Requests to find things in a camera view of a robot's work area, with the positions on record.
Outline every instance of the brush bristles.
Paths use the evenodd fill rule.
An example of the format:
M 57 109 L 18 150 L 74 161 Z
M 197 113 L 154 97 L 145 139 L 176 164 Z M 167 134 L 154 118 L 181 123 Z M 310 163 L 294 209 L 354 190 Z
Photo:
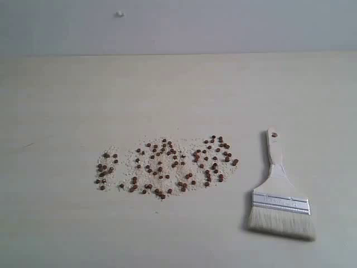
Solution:
M 310 215 L 276 209 L 252 207 L 248 228 L 309 241 L 316 238 Z

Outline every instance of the table surface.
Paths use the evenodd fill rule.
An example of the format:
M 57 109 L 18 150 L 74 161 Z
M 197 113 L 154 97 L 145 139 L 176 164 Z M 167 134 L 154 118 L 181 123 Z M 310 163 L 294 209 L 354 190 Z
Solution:
M 2 60 L 0 92 L 1 267 L 355 265 L 356 52 Z M 316 242 L 246 230 L 269 126 Z M 212 134 L 240 158 L 218 187 L 164 202 L 95 190 L 108 145 Z

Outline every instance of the white powder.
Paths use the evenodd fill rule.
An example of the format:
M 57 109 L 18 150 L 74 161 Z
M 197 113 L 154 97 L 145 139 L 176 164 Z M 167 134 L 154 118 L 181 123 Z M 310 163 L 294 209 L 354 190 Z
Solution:
M 159 189 L 166 196 L 168 196 L 167 191 L 169 189 L 172 189 L 173 195 L 185 194 L 181 191 L 182 187 L 177 185 L 179 181 L 181 181 L 182 183 L 187 183 L 188 186 L 186 191 L 197 190 L 205 188 L 204 184 L 207 181 L 205 170 L 210 171 L 212 179 L 212 182 L 210 182 L 210 186 L 213 186 L 220 184 L 220 182 L 218 182 L 218 176 L 220 174 L 223 175 L 223 181 L 226 181 L 238 167 L 238 165 L 232 165 L 233 160 L 237 157 L 232 156 L 229 162 L 225 162 L 225 156 L 223 155 L 223 152 L 229 152 L 229 149 L 219 147 L 218 140 L 215 140 L 214 143 L 211 143 L 210 141 L 209 143 L 204 143 L 204 140 L 200 138 L 194 140 L 174 140 L 165 137 L 167 142 L 172 142 L 173 149 L 176 150 L 175 155 L 177 156 L 177 159 L 173 159 L 174 154 L 167 155 L 167 151 L 170 150 L 167 142 L 165 142 L 165 144 L 167 145 L 167 147 L 165 147 L 165 151 L 160 154 L 160 156 L 156 156 L 156 153 L 161 152 L 163 139 L 164 137 L 160 137 L 155 140 L 140 142 L 139 144 L 135 145 L 133 150 L 129 150 L 125 154 L 125 171 L 123 173 L 123 176 L 117 176 L 117 185 L 120 185 L 122 183 L 124 184 L 124 188 L 118 187 L 119 190 L 129 191 L 129 189 L 133 186 L 133 184 L 131 183 L 132 178 L 136 176 L 138 189 L 136 189 L 135 192 L 141 193 L 142 190 L 145 189 L 144 186 L 146 184 L 152 184 L 152 189 L 146 189 L 147 194 L 152 194 L 155 189 Z M 152 152 L 152 150 L 154 149 L 154 145 L 158 145 L 158 147 L 156 148 L 156 152 Z M 201 150 L 201 152 L 198 153 L 198 155 L 200 155 L 200 158 L 198 162 L 193 162 L 193 160 L 195 159 L 193 153 L 197 149 Z M 117 152 L 117 150 L 115 147 L 111 146 L 106 152 L 112 155 L 114 152 Z M 99 162 L 103 164 L 103 162 L 110 162 L 112 160 L 113 158 L 104 159 L 103 157 L 101 157 Z M 178 165 L 176 167 L 172 167 L 171 165 L 175 161 L 178 161 Z M 219 172 L 217 174 L 215 174 L 211 169 L 213 163 L 217 163 L 218 165 L 217 169 Z M 151 173 L 147 172 L 148 169 L 146 169 L 146 165 L 149 165 L 150 169 L 152 169 Z M 162 167 L 162 172 L 158 172 L 159 167 Z M 189 179 L 186 179 L 185 176 L 189 173 L 192 173 L 193 176 Z M 113 173 L 106 176 L 107 180 L 113 181 L 114 174 L 115 165 Z

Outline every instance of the white wall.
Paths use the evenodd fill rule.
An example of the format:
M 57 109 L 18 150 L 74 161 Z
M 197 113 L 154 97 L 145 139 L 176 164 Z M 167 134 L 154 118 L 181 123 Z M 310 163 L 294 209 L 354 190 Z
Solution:
M 355 0 L 0 0 L 0 56 L 355 50 L 356 14 Z

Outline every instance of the paintbrush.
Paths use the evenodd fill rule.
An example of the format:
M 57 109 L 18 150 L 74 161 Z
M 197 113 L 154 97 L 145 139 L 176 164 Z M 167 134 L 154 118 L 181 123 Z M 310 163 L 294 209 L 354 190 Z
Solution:
M 270 160 L 268 179 L 252 192 L 252 211 L 248 228 L 275 235 L 315 240 L 307 197 L 290 183 L 282 163 L 280 134 L 267 131 Z

